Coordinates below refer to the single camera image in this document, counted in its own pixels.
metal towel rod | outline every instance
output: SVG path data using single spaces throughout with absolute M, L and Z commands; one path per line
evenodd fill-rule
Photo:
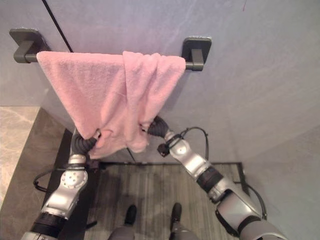
M 10 36 L 18 44 L 13 54 L 17 63 L 36 63 L 37 53 L 50 51 L 42 35 L 35 29 L 11 29 Z M 187 37 L 182 45 L 182 57 L 185 59 L 185 69 L 202 71 L 206 63 L 212 41 L 210 37 Z

gray wall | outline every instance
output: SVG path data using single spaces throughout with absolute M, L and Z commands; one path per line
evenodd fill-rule
M 177 131 L 193 125 L 206 129 L 210 160 L 243 162 L 250 183 L 267 199 L 271 221 L 292 240 L 315 240 L 320 235 L 320 145 L 319 135 L 313 136 L 320 134 L 320 2 L 247 0 L 245 8 L 244 2 L 50 0 L 49 5 L 75 52 L 179 55 L 185 37 L 211 36 L 203 72 L 184 74 L 161 116 Z M 44 7 L 35 1 L 0 4 L 1 104 L 43 105 L 71 127 L 37 64 L 12 60 L 16 46 L 8 30 L 13 27 L 37 28 L 52 50 L 67 50 Z M 187 139 L 203 152 L 202 138 L 194 132 Z M 157 154 L 158 143 L 151 139 L 144 153 L 135 154 L 137 160 L 172 162 Z M 308 151 L 298 151 L 300 145 Z M 106 160 L 128 159 L 121 151 Z
M 16 63 L 13 54 L 18 48 L 10 37 L 14 28 L 40 31 L 53 51 L 67 52 L 63 39 L 45 6 L 38 0 L 0 1 L 0 105 L 42 106 L 69 128 L 71 119 L 37 63 Z

black shoe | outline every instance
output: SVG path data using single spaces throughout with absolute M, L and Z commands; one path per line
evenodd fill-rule
M 180 203 L 176 202 L 173 205 L 172 213 L 171 213 L 171 222 L 170 222 L 170 230 L 172 231 L 172 228 L 174 226 L 175 222 L 180 222 L 181 219 L 181 213 L 182 213 L 182 206 Z
M 126 211 L 124 224 L 132 226 L 135 223 L 136 215 L 137 215 L 137 207 L 136 205 L 132 204 Z

robotic arm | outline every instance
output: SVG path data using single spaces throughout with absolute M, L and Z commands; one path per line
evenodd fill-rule
M 166 144 L 159 146 L 160 154 L 163 157 L 170 154 L 180 162 L 210 200 L 218 203 L 215 214 L 229 234 L 240 240 L 287 240 L 276 227 L 262 219 L 247 194 L 194 153 L 188 142 L 171 131 L 163 119 L 157 116 L 147 132 L 164 138 Z
M 86 187 L 88 174 L 85 170 L 87 154 L 94 147 L 100 132 L 90 139 L 83 139 L 75 131 L 71 140 L 68 167 L 61 176 L 59 187 L 43 205 L 31 230 L 21 240 L 57 240 L 65 223 L 70 218 L 81 191 Z
M 171 154 L 210 200 L 218 204 L 215 214 L 228 233 L 240 240 L 288 240 L 276 227 L 262 219 L 248 195 L 221 175 L 210 162 L 194 153 L 188 142 L 171 131 L 163 119 L 157 116 L 147 132 L 164 138 L 166 144 L 158 148 L 161 155 L 165 157 Z M 21 240 L 58 239 L 78 202 L 80 192 L 86 187 L 87 154 L 99 136 L 98 131 L 88 140 L 84 140 L 77 132 L 73 135 L 68 168 L 61 176 L 60 185 L 44 204 L 31 230 Z

towel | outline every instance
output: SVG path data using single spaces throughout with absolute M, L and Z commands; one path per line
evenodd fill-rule
M 130 148 L 142 152 L 147 129 L 186 68 L 179 56 L 41 51 L 36 58 L 84 139 L 101 137 L 98 159 Z

